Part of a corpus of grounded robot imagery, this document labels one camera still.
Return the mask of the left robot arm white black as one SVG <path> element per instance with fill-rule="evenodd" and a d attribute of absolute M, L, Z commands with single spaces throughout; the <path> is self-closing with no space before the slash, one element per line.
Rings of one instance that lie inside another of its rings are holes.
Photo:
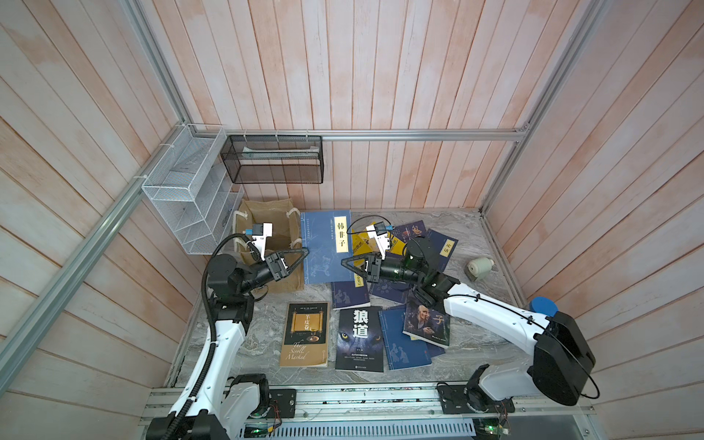
<path fill-rule="evenodd" d="M 208 333 L 196 367 L 178 400 L 163 417 L 150 422 L 148 439 L 233 439 L 253 414 L 271 409 L 263 374 L 228 378 L 244 343 L 257 298 L 252 292 L 290 276 L 309 250 L 277 251 L 245 265 L 219 245 L 206 265 L 201 295 Z"/>

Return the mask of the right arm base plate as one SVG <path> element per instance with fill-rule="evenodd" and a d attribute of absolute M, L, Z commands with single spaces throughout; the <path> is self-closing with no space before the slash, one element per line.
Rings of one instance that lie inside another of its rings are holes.
<path fill-rule="evenodd" d="M 440 381 L 436 385 L 444 414 L 512 414 L 515 405 L 512 399 L 493 401 L 479 388 L 468 385 L 450 385 Z"/>

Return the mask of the purple book yellow label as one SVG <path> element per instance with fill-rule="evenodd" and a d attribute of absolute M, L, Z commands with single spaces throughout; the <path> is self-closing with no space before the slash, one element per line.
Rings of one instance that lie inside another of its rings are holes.
<path fill-rule="evenodd" d="M 353 280 L 350 282 L 333 282 L 331 289 L 334 310 L 370 306 L 370 294 L 365 284 L 358 287 Z"/>

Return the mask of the brown canvas tote bag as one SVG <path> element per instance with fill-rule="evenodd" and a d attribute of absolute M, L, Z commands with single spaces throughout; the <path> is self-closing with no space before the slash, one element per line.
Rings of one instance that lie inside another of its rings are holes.
<path fill-rule="evenodd" d="M 255 224 L 271 223 L 272 236 L 267 238 L 265 255 L 275 251 L 301 249 L 301 213 L 291 199 L 258 202 L 241 202 L 234 216 L 233 232 L 245 233 Z M 236 240 L 235 249 L 247 265 L 255 262 L 253 255 L 242 240 Z M 269 294 L 296 293 L 304 289 L 303 264 L 293 274 L 279 282 L 270 282 Z"/>

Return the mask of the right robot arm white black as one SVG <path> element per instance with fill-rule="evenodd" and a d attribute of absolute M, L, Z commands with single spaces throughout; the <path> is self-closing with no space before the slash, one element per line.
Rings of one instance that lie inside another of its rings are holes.
<path fill-rule="evenodd" d="M 574 406 L 594 381 L 596 364 L 575 319 L 566 313 L 530 312 L 479 293 L 438 269 L 427 238 L 410 242 L 401 258 L 379 252 L 344 258 L 342 266 L 366 282 L 405 282 L 420 304 L 495 333 L 520 348 L 527 359 L 499 366 L 483 364 L 467 381 L 467 404 L 485 413 L 514 397 L 542 395 Z"/>

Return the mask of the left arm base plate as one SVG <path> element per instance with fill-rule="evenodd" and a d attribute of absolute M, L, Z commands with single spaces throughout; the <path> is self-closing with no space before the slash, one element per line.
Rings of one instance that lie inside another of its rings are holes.
<path fill-rule="evenodd" d="M 295 418 L 297 390 L 294 388 L 275 388 L 269 390 L 268 405 L 264 408 L 262 418 L 288 420 Z"/>

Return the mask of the brown book Scroll Marked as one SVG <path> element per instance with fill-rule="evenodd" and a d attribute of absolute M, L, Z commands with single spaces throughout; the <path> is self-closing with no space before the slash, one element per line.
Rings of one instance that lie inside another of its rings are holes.
<path fill-rule="evenodd" d="M 282 368 L 324 368 L 328 362 L 328 302 L 292 302 L 283 333 Z"/>

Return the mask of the blue book Han Feizi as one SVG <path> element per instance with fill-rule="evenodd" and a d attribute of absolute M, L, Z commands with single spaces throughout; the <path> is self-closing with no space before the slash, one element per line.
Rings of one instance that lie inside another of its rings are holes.
<path fill-rule="evenodd" d="M 302 246 L 309 251 L 304 259 L 306 285 L 353 280 L 353 272 L 341 263 L 352 256 L 348 237 L 350 224 L 349 210 L 302 213 Z"/>

